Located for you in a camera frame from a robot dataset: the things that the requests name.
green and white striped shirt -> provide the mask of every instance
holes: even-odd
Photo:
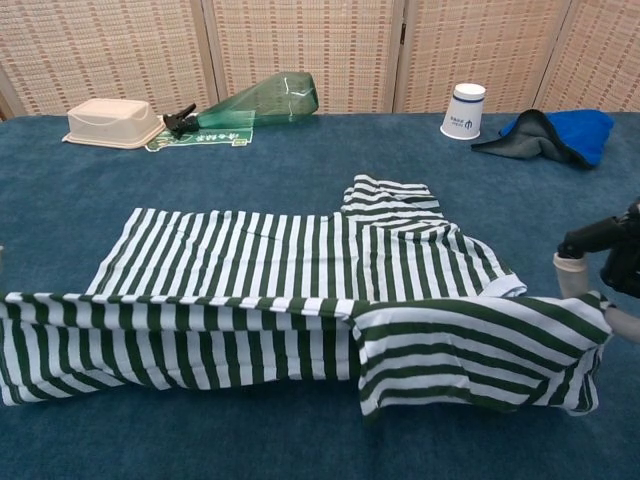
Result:
[[[326,369],[327,357],[314,364],[297,350],[296,359],[290,353],[298,346],[289,344],[286,355],[275,344],[240,344],[253,360],[242,365],[224,335],[297,331],[324,338],[323,320],[332,319],[351,327],[358,344],[364,415],[432,402],[586,413],[598,405],[593,374],[611,335],[607,305],[597,293],[400,303],[11,293],[0,295],[2,401],[15,405],[125,382],[224,388],[245,376],[282,378],[279,370],[301,365]]]

striped shirt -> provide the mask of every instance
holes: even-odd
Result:
[[[388,381],[382,382],[382,387],[381,382],[376,383],[380,375],[384,377],[384,372],[394,368],[411,377],[415,354],[411,349],[400,350],[408,355],[409,363],[392,362],[391,366],[383,357],[371,357],[362,339],[370,332],[379,335],[387,327],[367,318],[378,318],[386,309],[383,318],[408,316],[410,320],[405,323],[418,328],[424,319],[412,316],[416,305],[428,312],[428,318],[440,316],[442,311],[434,304],[419,302],[447,298],[447,302],[453,302],[452,308],[462,309],[457,321],[477,322],[475,313],[467,313],[468,297],[479,296],[475,301],[488,302],[495,312],[508,312],[520,299],[509,303],[508,299],[491,297],[517,295],[524,288],[491,249],[464,236],[457,225],[443,218],[437,200],[424,185],[377,181],[361,175],[345,192],[341,212],[328,216],[217,211],[183,214],[137,209],[102,262],[89,288],[88,303],[72,302],[65,309],[64,301],[61,307],[57,301],[45,299],[43,306],[39,300],[32,301],[36,297],[27,296],[29,301],[23,305],[24,298],[19,296],[20,301],[7,303],[6,315],[0,311],[2,341],[9,345],[3,351],[22,352],[15,362],[8,363],[12,368],[7,370],[13,375],[3,372],[3,377],[7,385],[21,385],[12,382],[22,379],[26,385],[46,386],[55,397],[122,382],[156,388],[222,388],[281,378],[346,379],[360,371],[363,412],[370,414],[402,398],[408,403],[416,401],[415,392],[402,395],[398,392],[403,389],[396,388],[398,392],[390,395]],[[144,306],[140,311],[146,313],[139,314],[146,318],[142,323],[134,322],[127,303],[132,301]],[[220,323],[224,315],[212,313],[209,318],[216,320],[207,320],[204,329],[191,328],[191,308],[185,313],[185,307],[176,306],[193,302],[193,308],[198,309],[201,304],[220,306],[227,301],[242,304],[240,310],[234,310],[240,313],[226,323]],[[109,317],[110,325],[116,327],[107,328],[106,319],[94,325],[93,320],[102,318],[111,303],[124,305]],[[354,305],[358,308],[352,315]],[[50,325],[48,319],[61,309],[64,325]],[[378,313],[369,313],[368,309]],[[37,325],[22,320],[31,310]],[[556,313],[560,318],[585,314],[564,311]],[[595,311],[582,320],[602,322],[601,312],[598,317]],[[548,318],[551,325],[558,321],[556,313]],[[519,331],[531,314],[529,310],[517,310],[511,315],[513,329]],[[90,321],[86,327],[74,330],[74,322],[82,324],[87,315]],[[172,319],[183,328],[173,328]],[[476,324],[476,330],[485,327]],[[352,334],[357,345],[351,340]],[[601,345],[607,337],[598,338],[602,342],[594,345]],[[48,353],[42,353],[45,345]],[[59,365],[51,353],[56,351]],[[495,354],[499,358],[504,352]],[[25,363],[20,360],[25,355],[40,360],[37,364]],[[80,362],[76,362],[82,367],[79,370],[69,367],[72,356]],[[595,361],[587,361],[587,365],[593,367]],[[368,378],[367,368],[372,362],[379,362],[378,370]],[[64,373],[68,370],[75,376]],[[588,377],[590,371],[578,369],[573,375]],[[59,383],[63,377],[53,372],[64,373],[66,380]],[[423,376],[411,382],[419,383]],[[495,392],[498,403],[513,400],[504,400],[505,391]],[[16,398],[23,398],[15,396],[14,392],[14,403]],[[461,401],[460,395],[447,398]],[[473,396],[466,398],[482,404]],[[571,401],[554,404],[577,408],[567,407]]]
[[[275,344],[219,335],[326,334],[324,319],[353,330],[364,415],[394,404],[469,403],[501,411],[598,405],[593,375],[611,329],[597,293],[576,299],[459,298],[367,302],[319,298],[0,295],[0,386],[6,405],[138,383],[223,388],[245,376],[328,368],[280,355]],[[285,343],[284,349],[296,345]]]

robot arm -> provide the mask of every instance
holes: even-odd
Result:
[[[558,247],[561,259],[582,259],[585,253],[611,250],[602,281],[614,290],[640,297],[640,199],[621,217],[610,217],[568,232]]]
[[[640,199],[621,217],[610,217],[568,232],[554,255],[563,297],[589,291],[585,253],[611,250],[600,271],[602,280],[614,290],[640,297]],[[615,307],[605,312],[614,333],[640,343],[640,319]]]

white plastic container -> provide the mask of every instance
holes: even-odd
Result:
[[[138,148],[164,129],[148,102],[93,98],[67,112],[65,142],[113,148]]]

blue towel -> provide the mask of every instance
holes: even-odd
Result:
[[[613,119],[599,110],[544,114],[531,109],[500,130],[501,139],[472,145],[478,152],[511,158],[543,155],[592,169],[602,161]]]

